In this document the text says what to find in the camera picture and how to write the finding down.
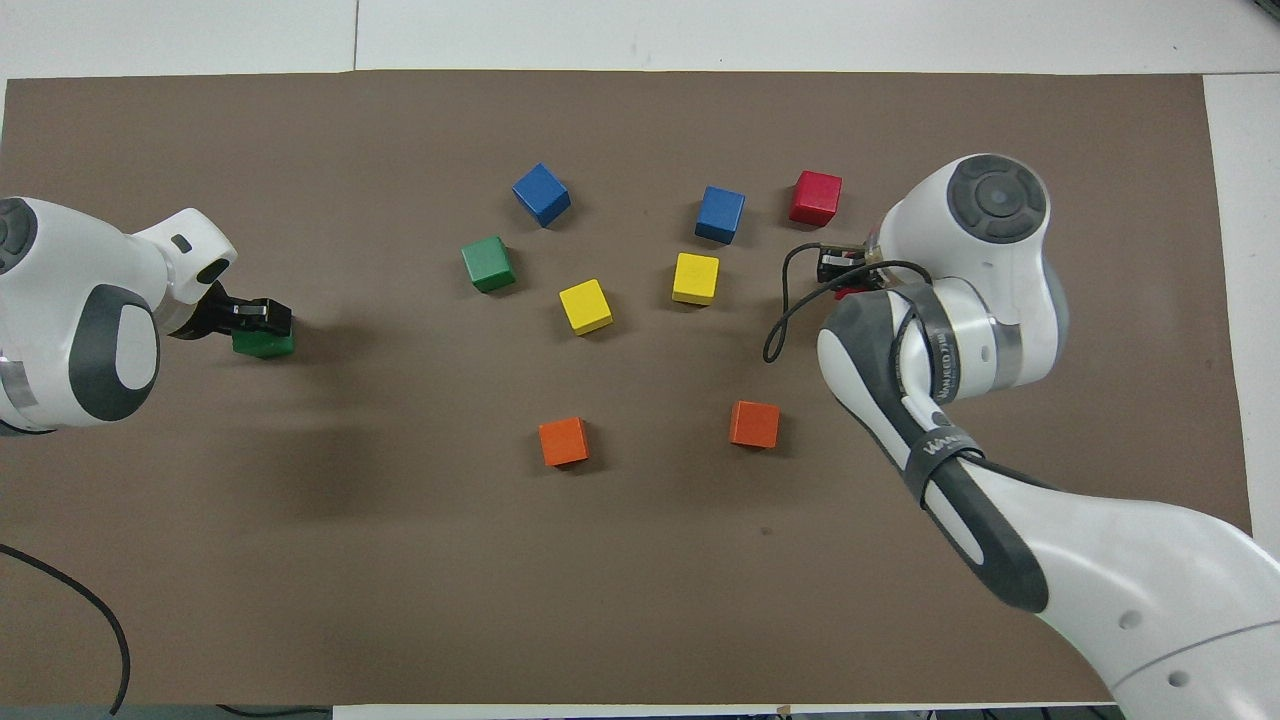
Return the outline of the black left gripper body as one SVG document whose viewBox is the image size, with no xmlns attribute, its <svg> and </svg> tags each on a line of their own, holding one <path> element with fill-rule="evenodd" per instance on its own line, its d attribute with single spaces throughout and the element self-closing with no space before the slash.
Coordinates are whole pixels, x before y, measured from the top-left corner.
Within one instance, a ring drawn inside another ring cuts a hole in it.
<svg viewBox="0 0 1280 720">
<path fill-rule="evenodd" d="M 261 316 L 265 316 L 265 299 L 239 299 L 229 295 L 221 282 L 212 282 L 187 322 L 173 331 L 172 337 L 201 340 L 212 333 L 232 336 L 260 331 Z"/>
</svg>

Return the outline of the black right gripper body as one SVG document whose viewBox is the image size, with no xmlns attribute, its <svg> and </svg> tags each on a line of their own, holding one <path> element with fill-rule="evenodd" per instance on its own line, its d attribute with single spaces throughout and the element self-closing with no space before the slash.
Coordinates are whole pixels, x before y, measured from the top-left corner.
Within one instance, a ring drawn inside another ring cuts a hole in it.
<svg viewBox="0 0 1280 720">
<path fill-rule="evenodd" d="M 878 249 L 847 247 L 835 250 L 835 265 L 840 269 L 840 275 L 846 275 L 858 270 L 858 273 L 854 273 L 844 281 L 845 286 L 883 286 L 884 278 L 882 270 L 864 270 L 864 266 L 873 265 L 882 260 L 883 256 Z"/>
</svg>

